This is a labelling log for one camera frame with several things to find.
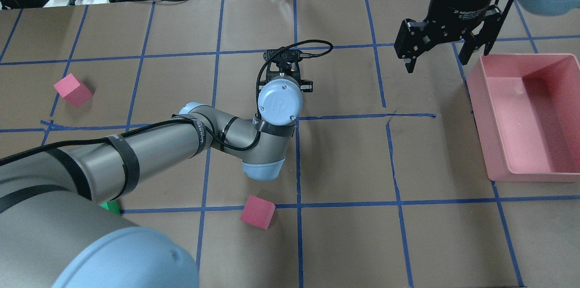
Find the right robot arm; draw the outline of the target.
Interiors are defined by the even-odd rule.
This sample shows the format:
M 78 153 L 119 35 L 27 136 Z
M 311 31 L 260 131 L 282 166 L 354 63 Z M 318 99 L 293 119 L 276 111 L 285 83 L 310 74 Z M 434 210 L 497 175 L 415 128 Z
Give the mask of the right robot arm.
M 412 73 L 423 53 L 437 45 L 463 40 L 459 52 L 462 65 L 477 49 L 491 53 L 506 17 L 517 1 L 535 15 L 558 16 L 579 8 L 580 0 L 430 0 L 424 20 L 404 19 L 394 50 Z

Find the green cube near left arm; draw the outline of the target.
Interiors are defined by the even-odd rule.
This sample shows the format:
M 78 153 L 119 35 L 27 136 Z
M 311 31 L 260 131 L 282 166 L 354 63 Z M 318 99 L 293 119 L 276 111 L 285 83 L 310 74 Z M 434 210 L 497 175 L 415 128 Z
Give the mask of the green cube near left arm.
M 100 206 L 105 210 L 113 212 L 116 215 L 119 216 L 121 215 L 121 210 L 118 201 L 107 201 L 106 203 L 103 203 Z

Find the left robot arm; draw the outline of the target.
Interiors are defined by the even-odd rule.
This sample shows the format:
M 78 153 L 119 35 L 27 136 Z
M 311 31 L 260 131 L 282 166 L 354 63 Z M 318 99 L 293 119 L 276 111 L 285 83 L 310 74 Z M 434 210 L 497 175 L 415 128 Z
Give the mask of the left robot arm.
M 3 288 L 197 288 L 194 257 L 167 235 L 105 210 L 207 149 L 240 158 L 249 178 L 276 178 L 313 84 L 302 57 L 270 57 L 256 114 L 190 102 L 170 119 L 104 138 L 38 146 L 1 160 Z

